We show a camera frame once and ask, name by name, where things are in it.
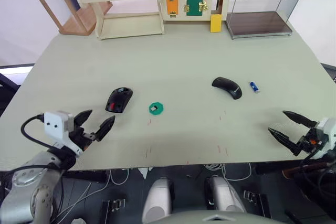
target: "metal shelf rack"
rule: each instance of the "metal shelf rack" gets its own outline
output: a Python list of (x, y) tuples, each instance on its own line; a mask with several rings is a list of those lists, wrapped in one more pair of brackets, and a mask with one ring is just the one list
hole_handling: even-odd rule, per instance
[(294, 10), (298, 0), (295, 2), (293, 9), (290, 11), (286, 20), (283, 20), (278, 14), (278, 8), (271, 12), (248, 12), (235, 13), (236, 5), (234, 0), (232, 12), (227, 14), (226, 25), (230, 32), (231, 38), (247, 38), (260, 36), (275, 36), (275, 35), (291, 35), (292, 30), (286, 24), (292, 11)]

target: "blue battery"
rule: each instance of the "blue battery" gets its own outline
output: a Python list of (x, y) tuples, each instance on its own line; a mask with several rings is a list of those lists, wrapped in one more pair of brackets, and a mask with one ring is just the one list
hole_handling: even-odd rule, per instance
[(253, 88), (253, 90), (254, 90), (255, 93), (259, 93), (260, 92), (258, 86), (254, 82), (250, 82), (250, 86)]

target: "green arched door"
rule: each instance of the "green arched door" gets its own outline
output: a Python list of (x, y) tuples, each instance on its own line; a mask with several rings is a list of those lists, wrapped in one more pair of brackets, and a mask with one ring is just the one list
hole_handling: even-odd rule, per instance
[(189, 12), (187, 16), (201, 16), (202, 11), (199, 10), (199, 3), (203, 0), (187, 0), (187, 6), (189, 6)]

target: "table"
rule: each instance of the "table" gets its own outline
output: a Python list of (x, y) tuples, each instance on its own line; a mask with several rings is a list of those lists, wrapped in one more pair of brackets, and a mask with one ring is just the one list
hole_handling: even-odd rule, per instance
[[(209, 23), (165, 24), (166, 34), (110, 40), (94, 35), (56, 36), (0, 118), (0, 170), (15, 168), (45, 148), (25, 139), (21, 124), (40, 112), (77, 114), (93, 109), (83, 125), (96, 131), (112, 114), (104, 110), (113, 89), (129, 87), (133, 97), (101, 142), (94, 142), (74, 169), (265, 162), (300, 159), (267, 131), (293, 141), (307, 132), (282, 110), (313, 120), (336, 116), (336, 86), (317, 58), (292, 36), (231, 40), (211, 34)], [(233, 100), (211, 86), (216, 77), (237, 82)], [(260, 88), (255, 94), (249, 86)], [(160, 115), (149, 113), (161, 102)], [(27, 132), (51, 143), (43, 125)]]

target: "black computer mouse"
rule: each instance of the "black computer mouse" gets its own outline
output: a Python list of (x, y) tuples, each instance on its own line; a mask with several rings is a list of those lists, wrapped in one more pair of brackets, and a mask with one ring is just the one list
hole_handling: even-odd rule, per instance
[(227, 91), (232, 96), (232, 98), (235, 100), (242, 97), (242, 94), (243, 94), (241, 91), (242, 89), (237, 83), (229, 79), (223, 78), (223, 77), (217, 77), (212, 82), (212, 86)]
[(118, 88), (112, 91), (106, 104), (106, 111), (114, 113), (122, 113), (133, 95), (133, 91), (129, 88)]

